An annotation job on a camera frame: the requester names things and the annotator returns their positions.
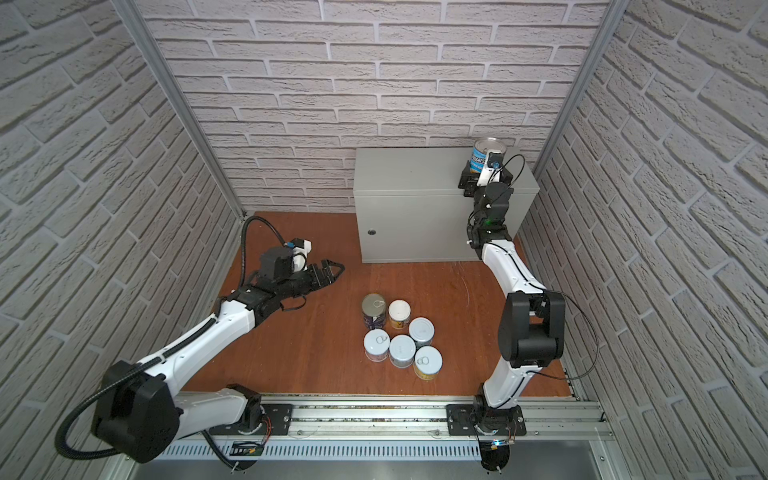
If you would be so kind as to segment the blue label soup can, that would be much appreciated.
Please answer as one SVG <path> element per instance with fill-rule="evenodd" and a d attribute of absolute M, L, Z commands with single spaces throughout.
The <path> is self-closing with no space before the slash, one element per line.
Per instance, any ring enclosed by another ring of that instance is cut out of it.
<path fill-rule="evenodd" d="M 473 151 L 470 157 L 473 170 L 480 173 L 485 163 L 486 154 L 489 151 L 496 151 L 506 154 L 507 146 L 497 138 L 485 137 L 475 141 Z"/>

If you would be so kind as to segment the dark purple label can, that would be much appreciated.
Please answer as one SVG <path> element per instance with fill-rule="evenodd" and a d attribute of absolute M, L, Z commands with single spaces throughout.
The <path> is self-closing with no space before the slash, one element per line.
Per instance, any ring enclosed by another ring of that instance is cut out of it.
<path fill-rule="evenodd" d="M 387 320 L 387 302 L 381 294 L 370 293 L 361 302 L 363 322 L 367 329 L 383 329 Z"/>

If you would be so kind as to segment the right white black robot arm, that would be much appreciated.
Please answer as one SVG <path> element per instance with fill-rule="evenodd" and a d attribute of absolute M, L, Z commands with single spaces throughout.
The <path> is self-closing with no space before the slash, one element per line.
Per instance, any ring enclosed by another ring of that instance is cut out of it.
<path fill-rule="evenodd" d="M 482 384 L 478 409 L 500 416 L 517 407 L 529 381 L 564 351 L 565 298 L 524 265 L 507 230 L 514 178 L 501 160 L 469 160 L 458 187 L 473 200 L 467 243 L 493 273 L 504 295 L 497 341 L 500 359 Z"/>

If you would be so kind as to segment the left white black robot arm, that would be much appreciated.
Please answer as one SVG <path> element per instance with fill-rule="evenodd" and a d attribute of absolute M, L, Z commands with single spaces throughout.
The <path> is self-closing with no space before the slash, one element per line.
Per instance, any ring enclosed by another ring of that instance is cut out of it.
<path fill-rule="evenodd" d="M 208 393 L 185 393 L 189 380 L 222 350 L 282 309 L 335 283 L 342 264 L 323 260 L 282 281 L 256 277 L 225 298 L 220 310 L 157 352 L 131 365 L 119 362 L 103 377 L 91 432 L 139 463 L 159 456 L 171 443 L 214 427 L 240 433 L 263 423 L 261 397 L 239 384 Z"/>

